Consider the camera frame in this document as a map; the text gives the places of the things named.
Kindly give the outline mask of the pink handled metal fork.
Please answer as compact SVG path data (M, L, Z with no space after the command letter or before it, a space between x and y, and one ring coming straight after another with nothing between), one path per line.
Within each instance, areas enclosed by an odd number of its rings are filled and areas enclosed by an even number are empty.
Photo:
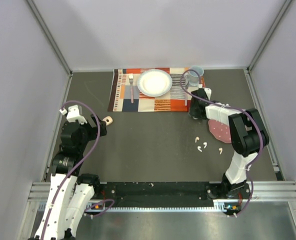
M134 103L134 88L133 88L134 76L132 73L128 74L128 81L130 84L130 100L131 100L131 103L133 104Z

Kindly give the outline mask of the beige case with black oval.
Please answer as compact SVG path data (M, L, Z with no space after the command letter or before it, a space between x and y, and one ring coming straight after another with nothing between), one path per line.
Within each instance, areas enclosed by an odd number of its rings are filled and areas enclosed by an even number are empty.
M103 118L103 121L106 123L106 126L109 126L113 123L113 118L111 116L106 116Z

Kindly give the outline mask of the multicoloured patchwork placemat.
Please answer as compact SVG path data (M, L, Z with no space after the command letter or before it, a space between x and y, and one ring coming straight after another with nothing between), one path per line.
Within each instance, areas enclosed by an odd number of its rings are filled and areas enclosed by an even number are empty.
M187 112L192 97L188 92L205 87L199 66L122 68L113 71L109 112Z

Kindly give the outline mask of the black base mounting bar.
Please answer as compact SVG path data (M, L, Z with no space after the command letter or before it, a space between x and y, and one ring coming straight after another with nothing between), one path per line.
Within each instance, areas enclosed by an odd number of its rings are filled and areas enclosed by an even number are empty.
M105 199L115 208L212 207L220 198L221 184L208 181L188 182L106 182L100 185Z

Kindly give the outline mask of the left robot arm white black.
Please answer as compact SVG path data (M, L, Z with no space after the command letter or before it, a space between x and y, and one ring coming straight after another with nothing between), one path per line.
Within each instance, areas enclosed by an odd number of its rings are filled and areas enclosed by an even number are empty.
M88 143L107 134L106 122L96 115L91 118L94 126L66 121L61 128L61 143L50 165L50 190L35 240L74 240L88 201L101 194L97 175L80 174Z

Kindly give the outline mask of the white plate with blue rim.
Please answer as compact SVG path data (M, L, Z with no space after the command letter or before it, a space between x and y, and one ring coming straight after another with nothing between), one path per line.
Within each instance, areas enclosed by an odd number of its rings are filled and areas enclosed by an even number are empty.
M172 87L171 76L160 69L143 72L137 79L139 91L148 97L160 97L168 93Z

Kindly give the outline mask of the pink dotted plate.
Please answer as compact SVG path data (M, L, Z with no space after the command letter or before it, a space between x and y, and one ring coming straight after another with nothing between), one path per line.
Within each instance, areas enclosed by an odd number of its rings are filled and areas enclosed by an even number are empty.
M209 120L208 121L209 132L219 141L225 144L231 144L231 134L230 128L228 125L223 124L216 120Z

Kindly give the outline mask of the pink handled knife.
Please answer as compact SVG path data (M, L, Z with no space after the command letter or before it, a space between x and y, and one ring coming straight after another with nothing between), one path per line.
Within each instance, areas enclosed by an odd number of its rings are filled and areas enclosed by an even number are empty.
M189 88L189 83L187 82L185 84L185 95L184 95L184 105L185 106L188 105L188 94L187 94L188 88Z

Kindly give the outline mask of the light blue mug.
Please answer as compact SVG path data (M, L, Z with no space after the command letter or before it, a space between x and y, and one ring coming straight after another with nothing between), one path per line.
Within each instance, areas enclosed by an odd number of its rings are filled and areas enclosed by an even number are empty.
M204 69L201 66L194 65L184 74L184 78L190 86L196 87L202 82L203 75Z

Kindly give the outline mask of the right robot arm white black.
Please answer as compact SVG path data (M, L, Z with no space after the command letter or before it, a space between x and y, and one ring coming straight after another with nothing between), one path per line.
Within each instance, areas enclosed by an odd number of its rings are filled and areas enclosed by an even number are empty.
M209 100L207 91L199 88L191 96L189 114L198 120L216 121L228 126L234 149L229 168L223 174L220 191L233 198L245 187L247 172L263 148L269 143L269 135L259 111L241 109Z

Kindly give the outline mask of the aluminium frame post left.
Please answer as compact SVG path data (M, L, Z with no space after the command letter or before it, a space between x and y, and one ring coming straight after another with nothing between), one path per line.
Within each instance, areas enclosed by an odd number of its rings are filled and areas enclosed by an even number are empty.
M37 21L42 33L44 34L47 42L50 44L50 47L51 47L52 51L54 52L54 54L56 55L59 63L61 64L61 66L63 67L65 72L69 76L71 76L73 74L73 71L69 67L68 62L66 61L64 55L62 54L62 51L60 50L58 44L56 43L55 38L53 37L50 29L48 28L44 18L42 17L41 12L39 11L35 1L34 0L25 0L25 3L27 4L33 17Z

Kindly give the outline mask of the aluminium frame post right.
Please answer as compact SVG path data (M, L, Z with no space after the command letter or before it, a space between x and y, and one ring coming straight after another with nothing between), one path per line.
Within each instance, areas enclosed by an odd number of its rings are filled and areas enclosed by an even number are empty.
M285 0L278 11L276 17L274 18L271 26L269 27L266 35L264 36L259 48L257 49L254 57L252 58L249 66L246 68L248 74L252 72L252 70L257 65L258 61L260 60L262 54L264 53L266 47L268 46L268 43L270 42L271 38L273 37L275 31L277 30L278 26L280 25L281 21L283 20L284 16L290 9L291 5L293 3L293 0Z

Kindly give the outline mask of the aluminium frame post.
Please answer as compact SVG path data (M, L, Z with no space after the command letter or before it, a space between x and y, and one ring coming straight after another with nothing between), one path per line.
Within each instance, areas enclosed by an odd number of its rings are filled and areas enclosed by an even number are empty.
M56 43L55 38L53 37L50 29L48 28L44 18L42 17L41 12L39 11L35 1L34 0L25 0L25 3L27 4L33 17L37 21L42 33L44 34L47 42L50 44L50 47L51 47L52 51L54 52L54 54L56 55L59 63L61 64L61 66L63 67L65 72L69 76L71 76L73 74L73 71L69 67L68 62L66 61L64 55L62 54L62 51L60 50L58 44Z
M269 27L266 35L264 36L259 48L257 49L254 57L252 58L249 66L246 68L248 74L252 72L252 70L257 65L258 61L260 60L262 54L264 53L266 47L268 46L268 43L270 42L271 38L273 37L275 31L277 30L278 26L280 25L281 21L283 20L284 16L290 9L291 5L293 3L293 0L285 0L278 11L276 17L274 18L271 26Z

